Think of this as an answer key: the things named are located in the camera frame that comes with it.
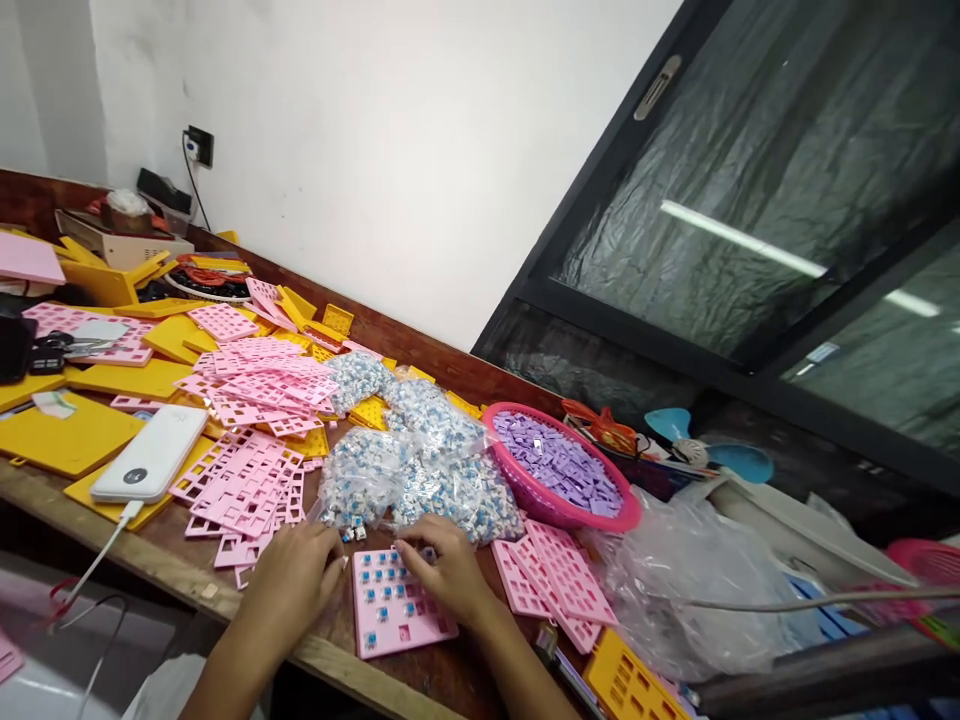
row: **wall socket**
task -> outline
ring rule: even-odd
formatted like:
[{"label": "wall socket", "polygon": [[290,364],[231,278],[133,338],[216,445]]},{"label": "wall socket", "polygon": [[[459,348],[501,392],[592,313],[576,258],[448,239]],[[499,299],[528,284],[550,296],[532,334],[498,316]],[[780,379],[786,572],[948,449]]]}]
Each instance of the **wall socket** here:
[{"label": "wall socket", "polygon": [[213,167],[213,135],[191,125],[183,131],[187,155],[210,169]]}]

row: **pink basket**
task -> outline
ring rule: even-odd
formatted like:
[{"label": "pink basket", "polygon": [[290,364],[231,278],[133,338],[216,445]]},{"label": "pink basket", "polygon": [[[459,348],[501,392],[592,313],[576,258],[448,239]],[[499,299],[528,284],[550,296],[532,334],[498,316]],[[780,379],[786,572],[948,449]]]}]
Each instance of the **pink basket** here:
[{"label": "pink basket", "polygon": [[[905,538],[887,548],[887,555],[900,567],[920,580],[923,587],[960,585],[960,549],[933,540]],[[869,590],[902,590],[899,585],[875,583]],[[923,617],[936,611],[938,605],[954,604],[955,600],[891,600],[883,603],[862,603],[857,609],[878,625]]]},{"label": "pink basket", "polygon": [[496,443],[493,446],[493,452],[497,464],[510,482],[517,503],[530,514],[530,517],[567,530],[575,530],[586,526],[609,533],[625,533],[640,524],[642,510],[637,498],[630,492],[630,483],[603,453],[559,420],[518,403],[496,403],[487,408],[483,414],[483,422],[492,433],[496,434],[493,419],[504,412],[526,415],[537,422],[549,425],[562,433],[568,440],[582,445],[591,457],[603,463],[603,469],[607,477],[617,486],[617,490],[623,497],[623,507],[620,508],[620,514],[616,517],[608,518],[594,515],[592,512],[578,508],[541,485],[533,475],[523,469],[523,466],[510,454],[503,443]]}]

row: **wooden workbench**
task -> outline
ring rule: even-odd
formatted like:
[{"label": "wooden workbench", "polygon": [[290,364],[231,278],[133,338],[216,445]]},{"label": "wooden workbench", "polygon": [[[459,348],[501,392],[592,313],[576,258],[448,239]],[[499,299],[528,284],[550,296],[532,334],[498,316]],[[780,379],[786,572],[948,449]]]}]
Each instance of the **wooden workbench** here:
[{"label": "wooden workbench", "polygon": [[[82,208],[103,190],[62,180],[0,171],[0,222],[22,225],[38,237],[55,241],[53,210]],[[293,288],[323,307],[328,302],[354,313],[351,339],[413,364],[473,403],[513,400],[559,414],[559,398],[479,358],[451,348],[403,324],[306,280],[276,264],[231,245],[196,227],[189,239],[198,250],[237,250],[256,276]],[[332,440],[350,424],[340,423]],[[316,498],[319,471],[310,473],[304,507]],[[64,478],[35,468],[14,468],[0,462],[0,499],[23,509],[53,528],[93,549],[102,547],[115,526],[62,494]],[[218,543],[186,540],[186,508],[172,504],[138,534],[123,533],[108,557],[191,606],[229,621],[241,594],[232,570],[215,571]],[[366,542],[351,544],[353,552],[390,545],[390,538],[372,531]],[[478,553],[491,587],[505,599],[489,549]],[[532,637],[537,623],[521,619]],[[456,640],[419,648],[369,662],[356,655],[353,589],[344,573],[339,589],[313,632],[290,658],[297,665],[366,705],[396,718],[498,718],[504,716],[498,693],[468,634]]]}]

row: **person's arm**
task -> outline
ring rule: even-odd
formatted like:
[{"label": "person's arm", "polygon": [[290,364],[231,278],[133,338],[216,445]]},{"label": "person's arm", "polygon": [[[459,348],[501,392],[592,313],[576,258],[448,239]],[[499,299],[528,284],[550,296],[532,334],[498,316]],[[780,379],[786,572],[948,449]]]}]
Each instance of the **person's arm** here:
[{"label": "person's arm", "polygon": [[[425,515],[400,538],[397,548],[410,572],[476,637],[512,720],[578,720],[513,614],[483,579],[464,532],[447,518]],[[407,540],[432,545],[436,563],[427,563]]]},{"label": "person's arm", "polygon": [[257,561],[180,720],[249,720],[280,663],[330,600],[346,560],[336,530],[310,523],[281,528]]}]

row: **white box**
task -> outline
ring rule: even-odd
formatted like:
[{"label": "white box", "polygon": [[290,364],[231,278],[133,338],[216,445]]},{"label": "white box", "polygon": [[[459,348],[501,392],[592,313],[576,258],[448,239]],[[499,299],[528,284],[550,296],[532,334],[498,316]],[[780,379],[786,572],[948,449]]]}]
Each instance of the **white box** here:
[{"label": "white box", "polygon": [[94,255],[106,260],[114,270],[133,270],[164,250],[170,253],[171,259],[194,251],[193,243],[159,231],[155,231],[153,236],[118,235],[107,230],[99,218],[88,213],[57,210],[56,216],[61,233],[69,235]]}]

